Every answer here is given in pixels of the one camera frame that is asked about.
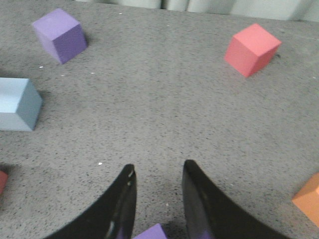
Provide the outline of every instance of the floor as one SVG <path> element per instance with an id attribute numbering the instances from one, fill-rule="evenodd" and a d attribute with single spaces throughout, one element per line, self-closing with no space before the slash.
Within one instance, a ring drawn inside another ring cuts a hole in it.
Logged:
<path id="1" fill-rule="evenodd" d="M 31 23 L 60 7 L 89 47 L 64 65 Z M 0 76 L 30 78 L 44 99 L 33 132 L 0 132 L 0 238 L 40 239 L 71 221 L 133 163 L 134 236 L 161 223 L 186 238 L 186 159 L 247 212 L 293 239 L 319 229 L 292 196 L 319 171 L 319 23 L 67 0 L 2 0 Z M 250 78 L 223 56 L 253 23 L 280 39 Z"/>

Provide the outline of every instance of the white curtain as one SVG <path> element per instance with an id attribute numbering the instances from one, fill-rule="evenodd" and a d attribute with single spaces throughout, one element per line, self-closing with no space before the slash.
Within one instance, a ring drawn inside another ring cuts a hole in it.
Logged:
<path id="1" fill-rule="evenodd" d="M 319 21 L 319 0 L 77 0 L 177 11 Z"/>

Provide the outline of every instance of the foam block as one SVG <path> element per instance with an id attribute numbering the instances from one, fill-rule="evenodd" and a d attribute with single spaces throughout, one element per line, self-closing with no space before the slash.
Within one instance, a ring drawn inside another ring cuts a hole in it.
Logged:
<path id="1" fill-rule="evenodd" d="M 233 35 L 224 59 L 245 77 L 264 68 L 281 41 L 258 24 Z"/>
<path id="2" fill-rule="evenodd" d="M 60 8 L 32 25 L 43 48 L 61 64 L 87 47 L 80 23 Z"/>
<path id="3" fill-rule="evenodd" d="M 167 239 L 160 224 L 156 224 L 134 239 Z"/>
<path id="4" fill-rule="evenodd" d="M 3 192 L 6 181 L 8 180 L 8 175 L 0 171 L 0 194 Z"/>
<path id="5" fill-rule="evenodd" d="M 29 79 L 0 78 L 0 102 L 0 130 L 33 130 L 42 99 Z"/>
<path id="6" fill-rule="evenodd" d="M 292 201 L 319 227 L 319 173 L 309 179 Z"/>

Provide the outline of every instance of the purple cube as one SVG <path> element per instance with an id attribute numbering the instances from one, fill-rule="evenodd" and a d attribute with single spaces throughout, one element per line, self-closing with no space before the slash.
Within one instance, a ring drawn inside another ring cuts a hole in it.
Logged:
<path id="1" fill-rule="evenodd" d="M 32 24 L 43 48 L 61 64 L 87 47 L 80 23 L 62 9 L 56 9 Z"/>
<path id="2" fill-rule="evenodd" d="M 134 239 L 167 239 L 160 224 L 156 224 Z"/>

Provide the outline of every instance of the speckled gray surface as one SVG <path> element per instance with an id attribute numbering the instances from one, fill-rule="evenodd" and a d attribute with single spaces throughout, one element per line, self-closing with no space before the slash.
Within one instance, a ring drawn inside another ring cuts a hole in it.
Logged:
<path id="1" fill-rule="evenodd" d="M 31 27 L 57 7 L 89 42 L 65 65 Z M 64 0 L 2 0 L 0 22 L 0 76 L 30 78 L 44 99 L 34 132 L 0 132 L 0 168 L 10 175 L 1 239 L 57 230 L 127 163 L 138 174 L 134 235 L 162 223 L 170 239 L 184 239 L 185 159 L 274 229 L 319 239 L 291 203 L 319 171 L 319 23 Z M 245 79 L 223 55 L 255 22 L 283 44 Z"/>

